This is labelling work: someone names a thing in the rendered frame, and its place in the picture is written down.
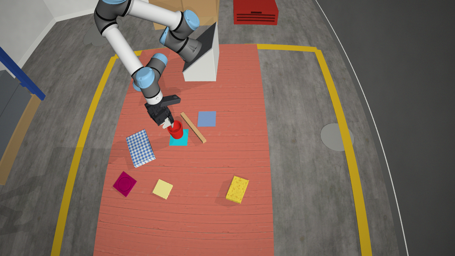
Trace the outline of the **yellow sponge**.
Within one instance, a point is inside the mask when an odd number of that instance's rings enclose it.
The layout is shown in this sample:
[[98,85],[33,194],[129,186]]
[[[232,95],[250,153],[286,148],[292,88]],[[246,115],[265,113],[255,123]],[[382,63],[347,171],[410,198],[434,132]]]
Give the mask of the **yellow sponge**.
[[233,202],[241,203],[248,182],[249,180],[234,176],[232,183],[229,187],[229,191],[226,194],[226,199]]

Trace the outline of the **red cup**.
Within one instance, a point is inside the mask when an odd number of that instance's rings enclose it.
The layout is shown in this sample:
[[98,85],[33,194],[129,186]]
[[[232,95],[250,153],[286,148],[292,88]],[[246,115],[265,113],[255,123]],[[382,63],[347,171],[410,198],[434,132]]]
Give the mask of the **red cup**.
[[168,132],[175,139],[180,139],[183,136],[183,127],[180,121],[174,121],[173,128],[171,126],[167,127]]

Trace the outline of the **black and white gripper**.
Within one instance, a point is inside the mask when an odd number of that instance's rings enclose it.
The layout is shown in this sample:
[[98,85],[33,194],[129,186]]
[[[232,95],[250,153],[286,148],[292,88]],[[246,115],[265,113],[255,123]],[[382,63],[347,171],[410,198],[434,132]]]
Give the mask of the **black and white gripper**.
[[171,126],[173,128],[174,124],[174,118],[172,116],[172,113],[170,109],[165,106],[165,107],[160,107],[160,104],[163,103],[164,97],[162,97],[161,101],[157,104],[144,104],[146,106],[147,112],[152,118],[155,123],[157,123],[158,126],[163,125],[163,129],[165,129],[168,126]]

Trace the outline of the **yellow sticky-note pad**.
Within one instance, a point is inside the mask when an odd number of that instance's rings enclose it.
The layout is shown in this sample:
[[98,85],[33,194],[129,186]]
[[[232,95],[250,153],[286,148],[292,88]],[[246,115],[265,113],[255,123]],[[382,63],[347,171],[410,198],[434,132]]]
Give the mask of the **yellow sticky-note pad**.
[[153,193],[155,193],[156,195],[158,195],[164,199],[167,199],[172,187],[173,187],[173,185],[159,179],[154,188]]

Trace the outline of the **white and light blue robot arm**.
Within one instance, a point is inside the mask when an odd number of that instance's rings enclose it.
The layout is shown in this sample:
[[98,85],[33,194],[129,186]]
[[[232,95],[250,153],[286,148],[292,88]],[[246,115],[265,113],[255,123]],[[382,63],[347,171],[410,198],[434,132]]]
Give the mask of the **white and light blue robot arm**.
[[118,29],[117,16],[127,15],[167,26],[159,42],[179,54],[186,63],[191,62],[202,47],[202,42],[188,37],[199,27],[200,21],[191,10],[173,12],[141,0],[98,1],[94,10],[98,31],[131,75],[134,89],[143,93],[148,104],[157,104],[163,97],[158,80],[168,59],[164,54],[156,53],[145,67],[142,65]]

